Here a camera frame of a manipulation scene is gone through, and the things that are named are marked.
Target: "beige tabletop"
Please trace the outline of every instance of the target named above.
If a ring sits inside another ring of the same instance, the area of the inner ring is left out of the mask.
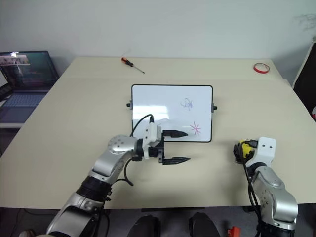
[[[117,134],[131,131],[135,83],[209,84],[218,110],[210,143],[167,143],[167,157],[132,162],[106,208],[249,205],[246,178],[234,163],[239,139],[277,140],[272,167],[299,203],[316,200],[316,125],[270,60],[79,57],[38,105],[0,159],[0,206],[59,209]],[[270,72],[253,71],[265,62]]]

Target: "pink star drawing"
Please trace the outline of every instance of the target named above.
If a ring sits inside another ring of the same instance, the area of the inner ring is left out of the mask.
[[[199,129],[202,129],[201,127],[199,127],[199,125],[196,125],[196,122],[194,121],[194,125],[190,125],[190,127],[192,128],[192,130],[194,130],[194,135],[196,134],[200,134],[201,132],[199,131]]]

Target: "red object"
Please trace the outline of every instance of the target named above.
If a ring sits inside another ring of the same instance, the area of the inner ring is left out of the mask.
[[[256,72],[261,73],[261,74],[266,74],[270,71],[270,67],[264,63],[256,63],[255,65],[253,65],[253,70],[255,70]]]
[[[122,58],[121,60],[122,60],[123,63],[125,63],[125,64],[127,64],[127,65],[129,65],[129,66],[131,66],[131,67],[134,66],[134,64],[131,63],[130,61],[128,61],[126,58]]]
[[[240,237],[240,231],[240,228],[233,226],[231,230],[228,230],[228,237]]]

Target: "black shoe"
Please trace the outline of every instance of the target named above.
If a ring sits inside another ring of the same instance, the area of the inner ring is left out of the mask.
[[[216,226],[205,213],[194,214],[189,219],[189,229],[192,237],[220,237]]]
[[[138,219],[127,237],[160,237],[160,222],[152,215]]]

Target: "black cable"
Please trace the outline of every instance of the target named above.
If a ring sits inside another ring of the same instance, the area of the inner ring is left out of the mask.
[[[108,236],[108,233],[109,233],[109,229],[110,229],[110,218],[109,216],[105,213],[104,211],[104,204],[105,202],[103,203],[101,209],[100,209],[100,212],[99,212],[99,219],[98,219],[98,222],[97,222],[97,225],[95,227],[95,230],[94,230],[94,233],[93,233],[93,237],[98,237],[98,233],[99,233],[99,228],[100,228],[100,224],[101,224],[101,219],[102,219],[102,213],[104,213],[105,217],[107,218],[107,222],[108,222],[108,226],[107,226],[107,231],[105,232],[105,237]]]
[[[133,160],[133,158],[129,159],[124,167],[124,178],[123,179],[117,179],[114,183],[116,183],[117,181],[125,181],[127,182],[130,186],[134,186],[134,184],[128,179],[127,174],[126,174],[126,170],[127,170],[127,166],[128,164]]]
[[[109,233],[109,229],[110,229],[110,218],[109,218],[109,216],[106,213],[104,213],[104,215],[105,215],[105,217],[107,218],[107,221],[108,221],[107,231],[105,232],[105,237],[107,237],[108,233]]]
[[[98,218],[97,225],[96,225],[96,227],[94,229],[93,237],[98,237],[100,223],[101,223],[102,211],[104,210],[104,204],[105,204],[105,201],[103,202],[102,207],[100,208],[99,218]]]
[[[25,211],[26,213],[33,215],[33,216],[56,216],[56,214],[39,214],[39,213],[32,213],[30,211],[28,211],[27,209],[23,208],[23,211]]]
[[[248,181],[248,196],[249,196],[249,200],[250,200],[250,203],[251,203],[251,206],[252,208],[255,210],[255,213],[257,215],[257,218],[258,218],[258,225],[260,224],[261,222],[261,215],[260,215],[260,207],[259,207],[259,204],[258,204],[258,201],[257,201],[257,197],[255,195],[255,191],[253,190],[253,187],[252,187],[252,178],[250,179],[249,178],[249,174],[248,174],[248,170],[247,170],[247,167],[246,167],[246,163],[245,163],[245,160],[243,158],[243,150],[242,150],[242,145],[245,144],[246,142],[243,141],[241,142],[240,144],[240,156],[241,156],[241,163],[242,163],[242,166],[243,166],[243,169],[245,171],[245,174],[246,174],[246,178],[247,178],[247,181]],[[257,231],[257,234],[255,235],[255,237],[259,237],[260,235],[260,230]]]
[[[256,214],[257,214],[258,220],[261,220],[260,207],[259,207],[259,204],[258,204],[256,195],[255,195],[255,192],[254,192],[254,190],[253,190],[253,187],[252,187],[252,184],[251,184],[251,180],[250,180],[250,178],[249,178],[249,174],[248,174],[248,171],[247,171],[247,167],[246,167],[245,160],[244,160],[244,158],[243,158],[242,146],[243,146],[243,144],[245,144],[245,143],[246,143],[246,142],[243,141],[243,142],[241,142],[241,144],[240,144],[240,151],[239,151],[239,152],[240,152],[240,155],[241,155],[241,163],[242,163],[242,166],[243,166],[243,169],[244,169],[244,171],[245,171],[246,178],[247,178],[247,181],[248,181],[248,188],[250,189],[250,192],[251,192],[251,194],[252,194],[252,196],[253,196],[253,199],[254,199],[254,201],[255,201],[255,205],[253,205],[253,208],[254,208],[255,210],[257,210],[257,211],[256,211]]]
[[[255,235],[255,237],[259,237],[260,235],[260,231],[257,231],[257,234]]]
[[[143,121],[145,118],[147,118],[147,117],[149,117],[149,116],[151,117],[151,118],[150,118],[151,120],[154,119],[154,116],[153,116],[152,114],[148,114],[148,115],[146,115],[146,116],[143,116],[143,117],[136,123],[135,127],[132,129],[132,132],[131,132],[131,134],[130,134],[130,137],[132,137],[132,136],[134,135],[134,131],[135,131],[135,129],[137,128],[137,126],[140,124],[140,122]]]
[[[12,235],[13,235],[13,233],[15,232],[15,229],[16,229],[16,227],[17,227],[17,225],[18,225],[20,212],[21,212],[21,208],[19,209],[18,213],[16,214],[15,224],[14,224],[13,229],[12,229],[12,231],[11,231],[10,237],[12,237]]]

